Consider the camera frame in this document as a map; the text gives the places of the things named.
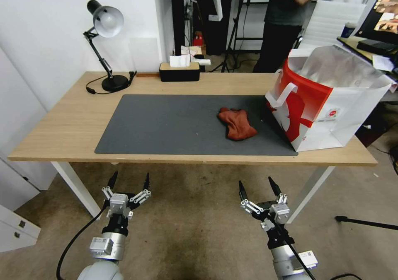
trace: person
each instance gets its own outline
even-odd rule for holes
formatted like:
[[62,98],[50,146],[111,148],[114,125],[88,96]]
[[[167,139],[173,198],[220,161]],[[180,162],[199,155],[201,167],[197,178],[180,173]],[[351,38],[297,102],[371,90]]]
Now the person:
[[269,0],[260,58],[253,72],[275,72],[296,41],[310,0]]

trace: lamp shade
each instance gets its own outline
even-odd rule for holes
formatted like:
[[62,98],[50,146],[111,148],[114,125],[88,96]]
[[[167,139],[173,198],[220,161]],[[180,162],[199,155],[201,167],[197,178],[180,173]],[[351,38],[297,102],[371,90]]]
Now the lamp shade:
[[121,31],[124,18],[117,8],[102,6],[96,0],[90,0],[87,9],[92,14],[94,28],[100,36],[111,38]]

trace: white table leg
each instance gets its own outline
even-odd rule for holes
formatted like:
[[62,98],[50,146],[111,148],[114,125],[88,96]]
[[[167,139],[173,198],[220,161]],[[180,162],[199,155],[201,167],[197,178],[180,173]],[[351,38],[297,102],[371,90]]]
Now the white table leg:
[[68,162],[51,162],[64,181],[72,189],[74,194],[83,203],[90,214],[95,217],[99,212],[100,208],[88,192],[87,188],[83,185],[79,176],[73,170],[72,166]]
[[307,202],[310,201],[311,197],[315,194],[323,182],[326,181],[334,168],[335,166],[325,166],[319,167],[315,170],[315,172],[310,176],[309,180],[304,185],[304,188],[301,190],[300,194],[292,203],[289,204],[291,215],[289,220],[287,220],[287,223],[293,222],[294,218],[296,218]]

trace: gray shirt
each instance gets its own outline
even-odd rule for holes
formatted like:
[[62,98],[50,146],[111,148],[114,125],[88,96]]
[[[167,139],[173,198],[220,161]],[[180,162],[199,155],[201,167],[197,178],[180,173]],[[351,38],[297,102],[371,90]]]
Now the gray shirt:
[[299,5],[294,0],[269,0],[264,21],[277,25],[301,26],[307,6],[308,3]]

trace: desk mat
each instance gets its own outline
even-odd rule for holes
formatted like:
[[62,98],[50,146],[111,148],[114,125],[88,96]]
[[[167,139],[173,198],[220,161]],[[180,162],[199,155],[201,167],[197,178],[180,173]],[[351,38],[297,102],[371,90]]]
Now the desk mat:
[[[264,96],[124,95],[95,153],[296,156]],[[244,109],[258,134],[232,141],[221,107]]]

